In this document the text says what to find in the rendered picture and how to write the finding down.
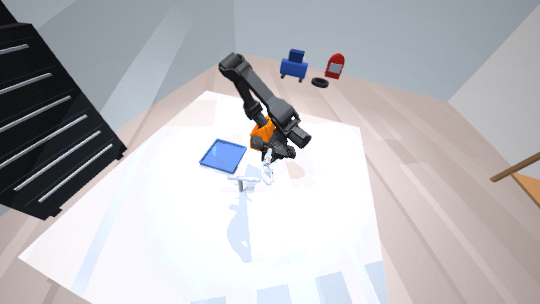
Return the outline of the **grey metal ring with small tab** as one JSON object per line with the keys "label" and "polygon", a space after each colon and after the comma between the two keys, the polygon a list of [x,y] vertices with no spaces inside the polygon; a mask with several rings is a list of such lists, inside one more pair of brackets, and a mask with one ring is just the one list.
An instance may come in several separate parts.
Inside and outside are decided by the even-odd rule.
{"label": "grey metal ring with small tab", "polygon": [[[272,174],[271,168],[268,165],[271,165],[271,161],[270,161],[270,158],[267,156],[267,157],[264,157],[263,165],[261,166],[261,177],[262,177],[262,179],[263,179],[263,181],[264,181],[264,183],[266,185],[271,185],[272,182],[273,182],[273,174]],[[270,183],[268,183],[264,178],[264,175],[263,175],[263,167],[264,166],[266,166],[269,169],[269,172],[270,172],[270,175],[271,175]]]}

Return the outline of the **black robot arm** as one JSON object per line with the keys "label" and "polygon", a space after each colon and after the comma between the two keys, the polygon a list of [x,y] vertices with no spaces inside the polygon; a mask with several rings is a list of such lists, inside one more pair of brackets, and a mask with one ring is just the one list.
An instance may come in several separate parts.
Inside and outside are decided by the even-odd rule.
{"label": "black robot arm", "polygon": [[[260,102],[255,100],[250,91],[258,97],[267,109],[267,114],[271,122],[276,126],[275,131],[287,137],[300,149],[305,148],[311,141],[312,136],[299,127],[300,115],[294,107],[284,99],[275,96],[258,75],[252,70],[245,57],[238,53],[231,52],[220,63],[218,70],[225,77],[230,79],[236,86],[236,90],[243,100],[243,109],[249,120],[254,120],[258,128],[265,126],[269,118],[263,115],[264,110]],[[249,89],[250,91],[249,91]],[[295,117],[293,120],[292,117]],[[288,141],[274,139],[271,144],[271,156],[282,160],[289,158],[293,150],[287,147]]]}

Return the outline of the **blue tray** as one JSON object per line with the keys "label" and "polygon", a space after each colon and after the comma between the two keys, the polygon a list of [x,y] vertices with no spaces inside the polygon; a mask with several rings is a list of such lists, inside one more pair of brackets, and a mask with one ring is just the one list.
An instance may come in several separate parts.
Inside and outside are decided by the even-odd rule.
{"label": "blue tray", "polygon": [[199,163],[233,175],[246,149],[246,146],[216,138]]}

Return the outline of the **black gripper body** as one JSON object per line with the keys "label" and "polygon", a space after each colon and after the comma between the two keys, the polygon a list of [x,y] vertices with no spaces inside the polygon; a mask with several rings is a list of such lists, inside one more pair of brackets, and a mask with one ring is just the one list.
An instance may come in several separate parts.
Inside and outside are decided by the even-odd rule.
{"label": "black gripper body", "polygon": [[[274,129],[271,138],[269,138],[269,142],[263,141],[263,138],[261,136],[253,135],[251,137],[251,147],[258,150],[261,149],[261,150],[267,151],[268,148],[272,149],[273,146],[271,145],[270,147],[270,144],[274,139],[284,142],[285,140],[287,140],[287,138],[288,136],[287,137],[282,136],[278,134]],[[287,147],[293,150],[293,153],[289,158],[294,159],[296,157],[296,151],[294,149],[294,146],[287,145]]]}

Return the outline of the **grey metal t-shaped stake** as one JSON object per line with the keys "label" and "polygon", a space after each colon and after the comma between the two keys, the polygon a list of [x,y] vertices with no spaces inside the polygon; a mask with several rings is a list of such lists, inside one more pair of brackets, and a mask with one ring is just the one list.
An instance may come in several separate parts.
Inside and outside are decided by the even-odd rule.
{"label": "grey metal t-shaped stake", "polygon": [[256,177],[233,176],[233,175],[228,175],[227,179],[238,181],[238,184],[234,184],[234,185],[238,185],[239,192],[243,192],[243,181],[247,181],[247,182],[260,182],[261,181],[260,178],[256,178]]}

